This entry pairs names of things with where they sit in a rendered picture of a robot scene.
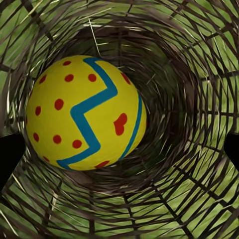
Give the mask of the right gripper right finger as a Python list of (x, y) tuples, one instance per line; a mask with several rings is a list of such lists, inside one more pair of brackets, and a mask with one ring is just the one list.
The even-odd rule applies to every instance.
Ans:
[(224, 152), (239, 172), (239, 134), (228, 132), (223, 147)]

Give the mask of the wicker basket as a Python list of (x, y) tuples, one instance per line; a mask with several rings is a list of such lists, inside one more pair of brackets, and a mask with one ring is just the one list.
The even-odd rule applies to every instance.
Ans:
[[(14, 3), (16, 0), (1, 0), (0, 1), (0, 17), (2, 16), (3, 10), (5, 10), (8, 6)], [(239, 59), (239, 17), (233, 13), (233, 11), (228, 7), (224, 0), (208, 0), (209, 3), (212, 5), (216, 13), (208, 10), (207, 8), (203, 7), (202, 5), (198, 4), (196, 0), (182, 0), (182, 3), (179, 3), (177, 0), (168, 0), (173, 4), (164, 3), (162, 0), (155, 0), (152, 1), (143, 1), (143, 0), (86, 0), (86, 4), (74, 9), (75, 12), (66, 15), (66, 11), (74, 4), (80, 3), (84, 0), (60, 0), (60, 2), (52, 9), (47, 12), (44, 12), (47, 7), (53, 4), (54, 0), (50, 0), (50, 2), (43, 7), (38, 8), (43, 0), (39, 0), (39, 3), (36, 6), (32, 5), (31, 0), (21, 0), (21, 5), (16, 9), (16, 11), (8, 17), (7, 21), (0, 27), (2, 29), (16, 14), (22, 7), (25, 7), (28, 10), (28, 15), (21, 21), (19, 25), (15, 25), (14, 29), (8, 33), (2, 40), (0, 40), (0, 44), (4, 43), (9, 37), (9, 42), (5, 49), (5, 52), (0, 55), (0, 71), (8, 72), (2, 93), (0, 94), (0, 138), (3, 137), (3, 129), (6, 128), (6, 136), (9, 134), (15, 134), (18, 132), (23, 132), (24, 141), (26, 145), (26, 153), (23, 154), (21, 160), (18, 161), (16, 164), (16, 168), (14, 169), (12, 176), (6, 182), (4, 188), (0, 192), (0, 203), (17, 213), (18, 216), (25, 218), (27, 221), (31, 222), (33, 226), (36, 228), (37, 233), (30, 228), (28, 228), (25, 224), (22, 224), (18, 220), (14, 219), (4, 211), (0, 209), (0, 219), (5, 220), (9, 226), (11, 227), (12, 231), (0, 225), (0, 239), (21, 239), (17, 231), (14, 227), (22, 231), (23, 233), (27, 234), (31, 237), (31, 239), (67, 239), (65, 237), (60, 237), (55, 235), (53, 232), (48, 230), (47, 228), (53, 228), (57, 230), (64, 231), (65, 233), (73, 233), (76, 235), (88, 237), (88, 239), (117, 239), (123, 237), (131, 237), (133, 239), (141, 239), (141, 234), (147, 234), (151, 232), (158, 231), (160, 228), (155, 230), (141, 230), (139, 231), (138, 228), (148, 225), (156, 225), (161, 223), (171, 223), (171, 222), (178, 222), (179, 225), (175, 228), (168, 229), (167, 232), (155, 237), (155, 239), (172, 239), (175, 236), (165, 237), (165, 235), (177, 230), (183, 229), (185, 234), (181, 235), (182, 237), (188, 236), (189, 239), (195, 239), (187, 226), (190, 222), (194, 219), (199, 217), (202, 213), (207, 211), (199, 223), (195, 226), (194, 230), (199, 226), (199, 224), (207, 217), (207, 215), (217, 206), (217, 204), (221, 204), (224, 208), (215, 216), (214, 220), (207, 226), (207, 228), (202, 232), (202, 234), (196, 239), (206, 239), (212, 233), (214, 233), (217, 229), (220, 229), (213, 239), (220, 239), (220, 236), (231, 226), (231, 224), (239, 218), (239, 206), (238, 208), (234, 208), (232, 204), (234, 201), (239, 197), (239, 184), (236, 189), (234, 197), (227, 203), (223, 198), (234, 185), (234, 183), (239, 178), (239, 173), (237, 176), (230, 182), (230, 184), (226, 187), (226, 189), (218, 196), (215, 194), (215, 191), (223, 182), (223, 180), (229, 174), (227, 172), (230, 159), (224, 152), (224, 147), (221, 150), (218, 149), (220, 138), (219, 138), (219, 131), (220, 131), (220, 124), (222, 116), (226, 116), (226, 134), (228, 133), (228, 123), (229, 117), (233, 117), (233, 125), (230, 129), (230, 132), (237, 133), (237, 118), (239, 117), (238, 112), (238, 78), (239, 78), (239, 70), (235, 67), (235, 71), (232, 70), (231, 72), (226, 68), (225, 63), (222, 59), (222, 56), (219, 51), (219, 47), (217, 45), (218, 55), (214, 51), (212, 37), (215, 38), (219, 35), (223, 42), (229, 47), (229, 49), (233, 52), (235, 57)], [(117, 3), (125, 3), (129, 4), (129, 10), (127, 12), (106, 12), (106, 11), (99, 11), (95, 12), (104, 6), (110, 5), (113, 2)], [(237, 13), (239, 14), (239, 0), (231, 0), (234, 8), (236, 9)], [(199, 13), (192, 10), (188, 3), (200, 8), (204, 13), (205, 17), (200, 15)], [(154, 7), (153, 5), (162, 4), (167, 8), (171, 9), (173, 13), (171, 15), (162, 15), (161, 13), (157, 12), (152, 8), (142, 8), (138, 7), (141, 11), (145, 13), (132, 13), (129, 12), (130, 9), (134, 5), (149, 5)], [(177, 9), (171, 7), (176, 6)], [(216, 9), (216, 6), (224, 11), (226, 11), (232, 20), (230, 23), (227, 21), (222, 14)], [(45, 14), (50, 14), (53, 11), (59, 10), (59, 12), (47, 23), (45, 23), (40, 17)], [(210, 23), (216, 33), (213, 33), (209, 30), (206, 26), (202, 26), (201, 24), (195, 22), (194, 20), (190, 19), (190, 17), (184, 12), (187, 11), (188, 13), (196, 16), (199, 20), (204, 20)], [(224, 28), (220, 28), (217, 24), (215, 24), (211, 18), (206, 14), (209, 13), (218, 19), (220, 19), (224, 24)], [(172, 21), (172, 18), (176, 14), (180, 14), (181, 16), (188, 19), (190, 24), (193, 27), (185, 24), (187, 27), (192, 29), (196, 34), (201, 37), (201, 40), (197, 40), (194, 36), (192, 36), (184, 27), (177, 24), (176, 22)], [(20, 45), (14, 50), (14, 52), (5, 60), (5, 56), (8, 52), (8, 49), (11, 48), (10, 42), (13, 36), (13, 33), (16, 29), (18, 29), (28, 18), (32, 16), (32, 20), (29, 24), (23, 29), (21, 34), (15, 41), (12, 43), (14, 44), (22, 35), (26, 32), (26, 30), (37, 22), (37, 26), (40, 26), (40, 30), (36, 36), (33, 36), (32, 40), (28, 45), (24, 45), (23, 50), (20, 54), (12, 60), (12, 62), (6, 66), (6, 62), (12, 57), (13, 54), (18, 50)], [(70, 20), (74, 17), (80, 17), (74, 20), (72, 23), (68, 25), (68, 27), (58, 32), (58, 30), (51, 30), (51, 28), (58, 24), (61, 21)], [(89, 18), (88, 21), (83, 23), (79, 23), (81, 20)], [(98, 22), (91, 22), (92, 20), (102, 18), (102, 19), (111, 19), (108, 23), (98, 23)], [(196, 25), (201, 26), (202, 28), (211, 32), (210, 36), (205, 36), (200, 32)], [(65, 42), (62, 41), (70, 35), (70, 31), (78, 26), (79, 28), (75, 30), (75, 33)], [(171, 28), (177, 29), (181, 35), (172, 31)], [(173, 37), (161, 31), (161, 29), (165, 29), (173, 34)], [(224, 32), (229, 31), (233, 36), (236, 50), (233, 48), (227, 37), (224, 35)], [(192, 43), (187, 37), (193, 38), (196, 43)], [(45, 43), (39, 47), (38, 42), (43, 37), (47, 36), (47, 40)], [(189, 46), (186, 47), (178, 38), (183, 38), (186, 40)], [(101, 54), (103, 52), (109, 51), (106, 50), (99, 50), (98, 43), (96, 42), (96, 38), (111, 38), (118, 41), (118, 52), (116, 53), (109, 53), (109, 54)], [(182, 50), (178, 49), (175, 45), (168, 40), (174, 40), (178, 42), (182, 46)], [(146, 112), (150, 114), (150, 124), (146, 128), (146, 135), (144, 136), (142, 143), (137, 146), (129, 155), (127, 155), (124, 159), (132, 158), (132, 160), (121, 163), (119, 165), (109, 165), (109, 167), (119, 167), (119, 170), (109, 169), (107, 167), (102, 167), (96, 170), (86, 170), (85, 172), (93, 174), (93, 178), (88, 176), (87, 174), (83, 173), (83, 171), (73, 171), (73, 170), (66, 170), (59, 167), (53, 167), (52, 165), (43, 161), (33, 149), (29, 138), (26, 132), (26, 125), (25, 125), (25, 104), (26, 100), (29, 97), (29, 93), (40, 77), (40, 75), (53, 63), (61, 58), (65, 57), (69, 52), (73, 49), (78, 47), (84, 41), (93, 39), (94, 45), (88, 47), (87, 49), (77, 53), (76, 55), (81, 55), (87, 53), (92, 48), (95, 48), (95, 53), (92, 56), (96, 56), (97, 58), (104, 59), (105, 61), (109, 61), (112, 65), (117, 66), (120, 68), (121, 65), (124, 65), (126, 68), (130, 68), (133, 72), (129, 71), (122, 71), (126, 76), (132, 76), (132, 78), (143, 78), (139, 75), (141, 73), (146, 78), (149, 79), (149, 82), (146, 84), (141, 81), (145, 87), (148, 87), (148, 84), (152, 81), (155, 87), (155, 92), (157, 93), (157, 97), (159, 99), (158, 104), (156, 104), (155, 96), (151, 92), (151, 95), (147, 92), (148, 100), (146, 100), (145, 96), (139, 91), (141, 94), (144, 103), (147, 104), (150, 101), (150, 109)], [(126, 51), (121, 49), (122, 40), (126, 40), (134, 45), (135, 48), (142, 49), (143, 53), (135, 53), (131, 51)], [(164, 52), (162, 53), (158, 50), (152, 43), (152, 41), (156, 43), (159, 48)], [(204, 50), (201, 43), (204, 42), (209, 48), (212, 57)], [(164, 61), (154, 52), (146, 47), (149, 45), (157, 50), (159, 53), (163, 54), (167, 57), (167, 61)], [(195, 49), (195, 46), (199, 45), (202, 49), (204, 58), (203, 59), (198, 51)], [(192, 49), (196, 56), (199, 58), (200, 62), (198, 62), (195, 57), (189, 52), (189, 49)], [(38, 73), (36, 77), (32, 77), (35, 68), (40, 62), (40, 56), (44, 53), (45, 56), (42, 58), (42, 63), (39, 67)], [(144, 56), (144, 52), (150, 55), (154, 60), (159, 62), (156, 58), (165, 62), (164, 65), (159, 66), (146, 56)], [(184, 55), (186, 52), (191, 59), (191, 63), (194, 67), (195, 73), (190, 69), (187, 57)], [(132, 62), (122, 61), (121, 58), (129, 58)], [(131, 59), (131, 57), (139, 58), (139, 60)], [(211, 70), (207, 57), (216, 67), (218, 74), (214, 74)], [(159, 70), (154, 72), (154, 76), (147, 76), (146, 73), (147, 69), (153, 72), (150, 68), (148, 68), (144, 63), (142, 63), (142, 58), (149, 61)], [(218, 66), (216, 58), (221, 62), (223, 66), (223, 70)], [(31, 69), (32, 63), (37, 59), (37, 62), (33, 69)], [(11, 68), (11, 66), (18, 60), (17, 66), (15, 68)], [(194, 61), (203, 69), (205, 73), (208, 74), (206, 77), (200, 77), (199, 71), (197, 70)], [(168, 76), (165, 72), (165, 67), (167, 65), (174, 70), (177, 79), (180, 85), (177, 86), (178, 94), (177, 99), (173, 92), (172, 97), (172, 107), (170, 109), (169, 105), (169, 98), (167, 91), (163, 89), (158, 82), (154, 79), (154, 77), (160, 72), (164, 72), (167, 80)], [(233, 76), (236, 87), (235, 87), (235, 95), (232, 87), (232, 83), (230, 77)], [(226, 77), (228, 81), (228, 88), (227, 93), (225, 90), (225, 85), (223, 81), (223, 77)], [(218, 92), (218, 79), (220, 79), (220, 92)], [(203, 90), (203, 82), (207, 81), (207, 91), (206, 94)], [(208, 87), (210, 87), (210, 93), (212, 96), (212, 110), (210, 111), (208, 107)], [(222, 109), (222, 88), (226, 94), (227, 98), (227, 112), (224, 112)], [(234, 113), (232, 113), (229, 104), (229, 89), (232, 94), (232, 98), (234, 101)], [(179, 109), (179, 98), (181, 99), (181, 104), (183, 110)], [(216, 104), (216, 98), (219, 99), (219, 107)], [(152, 101), (154, 101), (156, 111), (152, 110)], [(159, 121), (159, 113), (162, 111), (161, 120)], [(11, 112), (11, 115), (10, 115)], [(168, 119), (166, 122), (166, 127), (164, 128), (165, 124), (165, 114), (168, 112)], [(179, 134), (182, 120), (179, 122), (180, 113), (186, 113), (186, 118), (184, 122), (183, 129), (181, 134)], [(211, 123), (208, 127), (208, 118), (209, 114), (211, 114)], [(212, 147), (212, 134), (213, 134), (213, 127), (214, 121), (216, 116), (219, 115), (218, 120), (218, 137), (217, 137), (217, 146), (216, 148)], [(202, 119), (204, 117), (204, 124), (201, 127)], [(159, 127), (162, 124), (162, 131), (157, 135)], [(156, 127), (155, 127), (156, 125)], [(202, 144), (200, 144), (200, 139), (202, 134), (204, 133), (204, 140)], [(210, 136), (210, 145), (208, 143), (208, 136)], [(178, 143), (171, 151), (167, 151), (171, 148), (174, 141), (179, 137)], [(160, 151), (157, 146), (154, 145), (155, 141), (160, 138), (159, 146), (164, 144), (162, 150)], [(196, 153), (196, 149), (200, 145), (200, 149)], [(164, 160), (161, 160), (156, 165), (147, 169), (145, 163), (148, 162), (148, 158), (153, 154), (149, 153), (147, 155), (142, 155), (150, 146), (153, 146), (155, 150), (160, 152), (160, 155), (164, 156)], [(218, 158), (215, 162), (209, 166), (207, 171), (203, 174), (203, 176), (196, 180), (193, 177), (194, 170), (196, 165), (202, 158), (201, 152), (203, 148), (206, 147), (211, 150), (214, 150), (213, 156), (215, 152), (219, 153)], [(166, 154), (164, 154), (166, 153)], [(188, 163), (183, 167), (184, 162), (189, 159)], [(189, 165), (195, 160), (194, 165), (187, 171)], [(33, 163), (38, 171), (44, 176), (44, 179), (39, 177), (34, 168), (32, 167), (31, 163)], [(223, 170), (219, 177), (213, 182), (215, 175), (217, 174), (218, 169), (224, 165)], [(126, 176), (122, 176), (125, 172), (130, 171), (134, 168), (143, 166), (144, 173), (133, 173)], [(170, 170), (171, 167), (175, 167), (175, 169), (168, 175), (166, 173)], [(209, 174), (209, 172), (214, 168), (212, 174), (207, 179), (205, 184), (203, 185), (202, 182)], [(56, 171), (57, 170), (57, 171)], [(167, 180), (172, 174), (179, 172), (177, 176), (173, 179)], [(59, 174), (62, 174), (60, 177)], [(97, 174), (102, 176), (110, 176), (109, 179), (95, 179)], [(189, 193), (181, 202), (181, 204), (176, 208), (174, 211), (170, 205), (167, 203), (168, 199), (172, 196), (172, 194), (178, 189), (178, 187), (187, 179), (192, 180), (195, 183), (193, 188), (189, 190)], [(36, 194), (35, 190), (30, 184), (30, 181), (36, 185), (38, 190), (43, 196), (43, 199), (48, 203), (48, 207), (41, 203), (38, 194)], [(167, 184), (168, 182), (171, 184), (160, 190), (160, 188)], [(45, 183), (51, 190), (52, 194), (50, 194), (39, 182)], [(19, 187), (20, 191), (22, 191), (33, 203), (34, 207), (29, 205), (25, 200), (23, 200), (20, 196), (18, 196), (15, 192), (10, 189), (12, 184), (15, 184)], [(64, 190), (61, 190), (61, 185), (64, 183), (69, 189), (72, 189), (76, 192), (68, 193)], [(24, 189), (26, 186), (30, 192), (28, 194)], [(200, 187), (201, 189), (199, 192), (191, 199), (191, 201), (186, 205), (186, 207), (177, 215), (176, 213), (178, 210), (183, 206), (183, 204), (188, 200), (188, 198), (194, 193), (194, 191)], [(165, 198), (163, 198), (163, 194), (173, 188)], [(81, 192), (88, 193), (82, 194)], [(140, 199), (140, 197), (155, 191), (154, 194), (150, 195), (147, 198), (144, 198), (138, 204), (130, 204), (133, 201)], [(137, 193), (141, 193), (139, 196), (135, 197), (131, 201), (128, 201), (128, 198), (134, 196)], [(95, 197), (94, 194), (104, 194), (107, 195), (106, 197)], [(181, 218), (184, 214), (191, 208), (199, 199), (201, 199), (205, 194), (209, 194), (209, 197), (201, 204), (201, 206), (191, 215), (191, 217), (183, 222)], [(15, 199), (20, 207), (18, 208), (15, 206), (6, 195), (11, 196)], [(50, 199), (48, 197), (50, 196)], [(82, 203), (73, 198), (76, 196), (78, 198), (85, 199), (89, 201), (89, 204)], [(115, 197), (123, 197), (125, 203), (123, 205), (115, 205), (112, 203), (108, 203), (103, 201), (103, 199), (110, 199)], [(160, 200), (158, 201), (151, 201), (148, 200), (152, 198), (159, 197)], [(201, 208), (205, 205), (205, 203), (210, 199), (215, 199), (214, 203), (201, 211)], [(68, 207), (75, 213), (77, 213), (81, 218), (89, 221), (89, 233), (84, 233), (77, 228), (75, 228), (74, 224), (69, 223), (58, 214), (56, 214), (53, 209), (56, 208), (55, 204), (59, 201), (63, 206)], [(107, 205), (106, 208), (96, 206), (94, 203)], [(139, 206), (151, 206), (153, 204), (163, 204), (169, 210), (169, 213), (173, 215), (172, 218), (160, 220), (159, 218), (163, 217), (165, 214), (161, 215), (149, 215), (144, 214), (139, 217), (134, 217), (132, 213), (132, 209)], [(39, 215), (42, 219), (42, 224), (38, 221), (33, 219), (29, 216), (24, 208), (24, 205), (27, 209), (34, 212), (35, 214)], [(89, 208), (89, 211), (85, 211), (80, 209), (77, 205)], [(128, 210), (128, 214), (130, 217), (127, 218), (103, 218), (100, 215), (96, 215), (94, 211), (101, 211), (101, 212), (108, 212), (117, 215), (125, 215), (125, 213), (118, 212), (116, 209), (124, 209)], [(212, 228), (212, 226), (223, 216), (223, 214), (229, 210), (232, 215), (227, 219), (227, 221), (223, 222), (222, 224), (218, 225), (217, 227)], [(136, 220), (147, 219), (156, 217), (155, 219), (136, 224)], [(117, 222), (127, 222), (131, 221), (131, 225), (127, 226), (116, 226), (111, 225), (110, 223), (117, 223)], [(53, 222), (67, 224), (72, 227), (74, 230), (70, 229), (63, 229), (56, 225)], [(100, 222), (103, 223), (104, 226), (109, 226), (111, 228), (104, 229), (104, 230), (95, 230), (95, 223)], [(120, 230), (120, 229), (134, 229), (131, 232), (127, 233), (114, 233), (112, 236), (104, 237), (100, 235), (96, 235), (95, 233), (98, 232), (110, 232), (112, 230)], [(230, 239), (238, 239), (239, 237), (239, 227), (233, 230), (233, 235)]]

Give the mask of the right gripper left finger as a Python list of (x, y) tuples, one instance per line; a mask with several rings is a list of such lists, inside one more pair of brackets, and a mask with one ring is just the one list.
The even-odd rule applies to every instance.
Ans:
[(26, 153), (26, 145), (23, 132), (0, 138), (0, 192), (24, 153)]

